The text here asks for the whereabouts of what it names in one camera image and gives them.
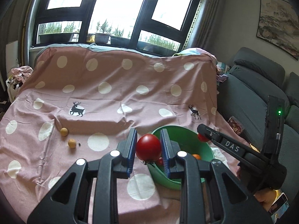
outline human hand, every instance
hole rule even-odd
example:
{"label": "human hand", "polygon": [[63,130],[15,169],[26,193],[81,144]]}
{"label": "human hand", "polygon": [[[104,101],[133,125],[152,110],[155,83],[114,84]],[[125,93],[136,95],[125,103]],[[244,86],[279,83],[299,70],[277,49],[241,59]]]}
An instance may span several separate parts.
{"label": "human hand", "polygon": [[258,202],[263,206],[266,211],[269,211],[273,202],[276,199],[276,191],[270,188],[265,188],[257,191],[254,194]]}

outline orange fruit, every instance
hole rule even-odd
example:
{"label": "orange fruit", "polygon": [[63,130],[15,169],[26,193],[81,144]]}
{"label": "orange fruit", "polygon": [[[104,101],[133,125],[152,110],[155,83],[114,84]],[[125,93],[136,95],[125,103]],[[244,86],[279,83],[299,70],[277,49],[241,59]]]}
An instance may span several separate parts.
{"label": "orange fruit", "polygon": [[76,140],[74,140],[74,139],[69,139],[69,140],[68,140],[68,146],[69,146],[70,148],[75,148],[76,145],[77,145]]}
{"label": "orange fruit", "polygon": [[67,136],[68,135],[68,129],[67,128],[61,128],[60,134],[61,134],[61,136]]}
{"label": "orange fruit", "polygon": [[198,154],[192,154],[192,156],[194,156],[197,160],[201,160],[201,156]]}

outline deer print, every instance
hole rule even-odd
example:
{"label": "deer print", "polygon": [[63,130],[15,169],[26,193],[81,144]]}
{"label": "deer print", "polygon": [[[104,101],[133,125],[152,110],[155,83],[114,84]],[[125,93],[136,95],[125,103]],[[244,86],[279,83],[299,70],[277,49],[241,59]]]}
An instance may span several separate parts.
{"label": "deer print", "polygon": [[200,116],[199,116],[199,114],[198,114],[198,110],[195,110],[195,109],[193,108],[193,105],[189,105],[188,108],[191,110],[192,115],[193,115],[193,117],[194,117],[195,119],[196,119],[196,116],[197,116],[197,119],[201,119]]}
{"label": "deer print", "polygon": [[73,104],[74,104],[74,106],[70,110],[70,115],[73,115],[74,113],[78,113],[77,116],[81,115],[81,117],[82,117],[84,109],[78,109],[77,108],[77,106],[80,105],[81,103],[79,103],[79,102],[73,102]]}

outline small round fruit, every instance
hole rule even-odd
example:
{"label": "small round fruit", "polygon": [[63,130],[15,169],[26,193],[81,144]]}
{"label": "small round fruit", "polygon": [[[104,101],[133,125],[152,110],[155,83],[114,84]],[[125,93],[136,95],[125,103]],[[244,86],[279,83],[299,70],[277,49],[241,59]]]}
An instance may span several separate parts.
{"label": "small round fruit", "polygon": [[61,136],[67,136],[68,135],[68,129],[67,128],[61,128],[60,134],[61,134]]}
{"label": "small round fruit", "polygon": [[141,161],[157,161],[161,153],[161,143],[155,135],[145,134],[136,144],[136,155]]}
{"label": "small round fruit", "polygon": [[74,139],[69,139],[69,140],[68,140],[68,146],[69,146],[70,148],[75,148],[76,145],[77,145],[76,140],[74,140]]}
{"label": "small round fruit", "polygon": [[163,158],[160,157],[155,163],[156,163],[158,166],[163,166]]}
{"label": "small round fruit", "polygon": [[201,160],[201,156],[198,154],[192,154],[192,156],[194,156],[197,160]]}
{"label": "small round fruit", "polygon": [[208,141],[209,141],[208,138],[206,138],[205,136],[203,136],[203,135],[201,135],[201,134],[199,134],[199,133],[198,133],[198,135],[197,135],[197,138],[198,138],[198,140],[200,140],[200,141],[202,141],[202,142],[208,142]]}

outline green bowl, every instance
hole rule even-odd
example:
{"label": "green bowl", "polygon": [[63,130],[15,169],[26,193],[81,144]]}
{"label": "green bowl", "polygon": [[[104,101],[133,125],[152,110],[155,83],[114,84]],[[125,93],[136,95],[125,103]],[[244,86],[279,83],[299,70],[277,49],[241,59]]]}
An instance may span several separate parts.
{"label": "green bowl", "polygon": [[[206,142],[199,141],[197,138],[197,133],[195,133],[194,131],[176,125],[162,126],[153,131],[153,135],[155,135],[159,139],[161,129],[167,129],[170,140],[176,141],[182,151],[186,151],[190,154],[198,154],[204,161],[211,161],[212,159],[214,159],[213,151],[211,150],[209,145]],[[154,182],[169,189],[181,189],[181,180],[168,179],[164,174],[163,166],[148,164],[147,167],[150,174],[152,175]]]}

